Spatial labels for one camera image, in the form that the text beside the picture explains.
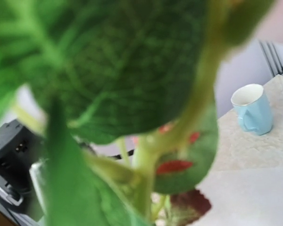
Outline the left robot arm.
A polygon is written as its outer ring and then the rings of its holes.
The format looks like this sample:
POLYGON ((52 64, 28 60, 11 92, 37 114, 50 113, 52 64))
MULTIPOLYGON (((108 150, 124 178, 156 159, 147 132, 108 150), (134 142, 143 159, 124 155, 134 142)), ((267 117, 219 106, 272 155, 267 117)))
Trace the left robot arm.
POLYGON ((39 221, 44 213, 29 169, 40 158, 42 137, 17 119, 0 126, 0 204, 39 221))

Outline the pink fake flower bunch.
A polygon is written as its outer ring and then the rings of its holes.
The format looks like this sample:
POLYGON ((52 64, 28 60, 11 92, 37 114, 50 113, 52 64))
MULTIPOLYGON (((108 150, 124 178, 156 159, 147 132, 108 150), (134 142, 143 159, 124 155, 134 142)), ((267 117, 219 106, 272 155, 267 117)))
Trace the pink fake flower bunch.
POLYGON ((0 118, 44 137, 48 226, 203 217, 223 58, 272 0, 0 0, 0 118))

